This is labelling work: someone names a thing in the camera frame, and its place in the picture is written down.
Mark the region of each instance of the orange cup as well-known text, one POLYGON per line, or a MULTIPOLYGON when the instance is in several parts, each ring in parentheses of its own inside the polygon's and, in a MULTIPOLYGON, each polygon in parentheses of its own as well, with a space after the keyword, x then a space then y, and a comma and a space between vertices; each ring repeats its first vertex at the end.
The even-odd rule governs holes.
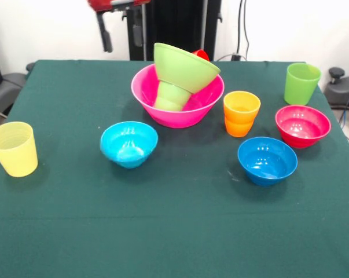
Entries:
POLYGON ((260 99, 249 92, 234 91, 223 99, 228 134, 243 137, 248 134, 259 112, 260 99))

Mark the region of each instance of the cup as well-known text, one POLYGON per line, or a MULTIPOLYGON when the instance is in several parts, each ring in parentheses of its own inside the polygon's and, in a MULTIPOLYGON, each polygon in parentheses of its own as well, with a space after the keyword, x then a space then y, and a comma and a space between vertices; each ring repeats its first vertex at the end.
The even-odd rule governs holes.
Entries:
POLYGON ((207 61, 210 61, 208 54, 203 49, 199 49, 197 51, 194 51, 194 52, 192 52, 192 54, 195 54, 196 56, 199 56, 200 58, 203 58, 207 61))
POLYGON ((154 44, 154 61, 160 81, 154 107, 166 111, 182 111, 191 95, 221 71, 195 54, 164 43, 154 44))
POLYGON ((290 105, 307 105, 320 77, 321 71, 313 65, 289 65, 286 73, 285 101, 290 105))
POLYGON ((12 177, 25 177, 38 166, 34 133, 24 122, 0 125, 0 163, 12 177))
POLYGON ((249 92, 234 91, 223 99, 228 134, 243 137, 248 134, 259 112, 260 99, 249 92))

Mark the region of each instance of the green cup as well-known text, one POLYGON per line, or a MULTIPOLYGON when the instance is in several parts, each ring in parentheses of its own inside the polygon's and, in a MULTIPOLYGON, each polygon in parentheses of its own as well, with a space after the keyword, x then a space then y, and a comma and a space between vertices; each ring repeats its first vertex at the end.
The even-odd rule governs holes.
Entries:
POLYGON ((155 108, 181 111, 192 94, 208 86, 220 73, 211 62, 183 49, 156 43, 154 62, 159 88, 155 108))
POLYGON ((285 101, 290 105, 307 105, 321 71, 313 65, 294 63, 288 66, 285 85, 285 101))

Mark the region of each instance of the magenta bowl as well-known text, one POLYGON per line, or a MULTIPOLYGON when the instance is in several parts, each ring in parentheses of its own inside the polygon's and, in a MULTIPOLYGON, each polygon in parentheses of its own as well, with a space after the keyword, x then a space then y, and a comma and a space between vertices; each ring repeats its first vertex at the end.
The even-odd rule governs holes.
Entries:
POLYGON ((222 97, 225 90, 223 79, 218 75, 203 90, 192 94, 182 111, 173 112, 153 107, 159 86, 154 64, 140 70, 133 77, 131 86, 134 97, 142 104, 152 119, 173 129, 182 129, 199 123, 222 97))
POLYGON ((285 143, 297 149, 312 146, 331 130, 325 114, 303 105, 282 107, 277 111, 275 121, 285 143))

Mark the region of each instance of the bowl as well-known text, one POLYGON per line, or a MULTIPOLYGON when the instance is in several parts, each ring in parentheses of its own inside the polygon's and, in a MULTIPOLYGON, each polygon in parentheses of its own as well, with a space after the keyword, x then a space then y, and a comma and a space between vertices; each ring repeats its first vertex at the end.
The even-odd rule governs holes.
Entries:
POLYGON ((254 137, 244 141, 238 148, 237 156, 250 180, 263 187, 286 179, 297 168, 293 149, 270 137, 254 137))
POLYGON ((275 115, 282 139, 291 147, 312 146, 331 130, 330 120, 317 109, 303 105, 282 107, 275 115))
POLYGON ((173 129, 181 129, 199 123, 222 97, 225 90, 223 79, 218 75, 203 90, 192 94, 182 111, 165 111, 153 107, 158 86, 159 79, 155 65, 152 64, 140 70, 133 77, 131 89, 134 97, 157 123, 173 129))
POLYGON ((145 162, 157 145, 158 135, 141 122, 121 122, 104 131, 101 152, 116 164, 133 169, 145 162))
POLYGON ((167 111, 182 111, 191 94, 221 71, 202 57, 165 43, 155 43, 154 62, 160 81, 154 106, 167 111))

